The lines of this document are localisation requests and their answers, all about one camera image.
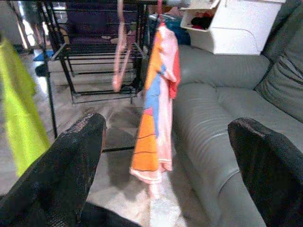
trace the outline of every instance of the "sofa armrest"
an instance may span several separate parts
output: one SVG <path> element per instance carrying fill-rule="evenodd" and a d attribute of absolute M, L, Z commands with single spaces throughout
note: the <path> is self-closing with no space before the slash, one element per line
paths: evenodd
<path fill-rule="evenodd" d="M 244 184 L 267 226 L 302 226 L 302 151 L 250 118 L 232 121 L 228 134 Z"/>
<path fill-rule="evenodd" d="M 181 84 L 254 89 L 269 66 L 269 60 L 263 55 L 214 55 L 185 45 L 179 50 Z"/>

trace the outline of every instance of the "tiled floor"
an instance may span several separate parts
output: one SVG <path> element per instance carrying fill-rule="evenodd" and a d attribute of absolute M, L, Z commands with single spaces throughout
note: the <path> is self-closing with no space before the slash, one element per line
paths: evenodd
<path fill-rule="evenodd" d="M 45 128 L 53 141 L 52 123 L 44 78 L 35 75 L 33 55 L 21 56 L 29 73 L 37 83 L 34 96 L 36 107 Z M 130 104 L 129 99 L 71 104 L 71 95 L 66 86 L 53 86 L 58 132 L 69 128 L 88 111 L 94 110 L 107 120 L 107 147 L 133 145 L 140 121 L 141 100 Z M 0 108 L 0 194 L 6 193 L 17 180 L 10 149 L 5 139 L 4 117 Z M 174 155 L 174 170 L 163 174 L 161 196 L 150 199 L 144 183 L 129 175 L 132 151 L 103 153 L 96 171 L 88 200 L 106 207 L 119 215 L 133 220 L 143 227 L 203 227 L 209 222 L 183 171 L 183 166 Z"/>

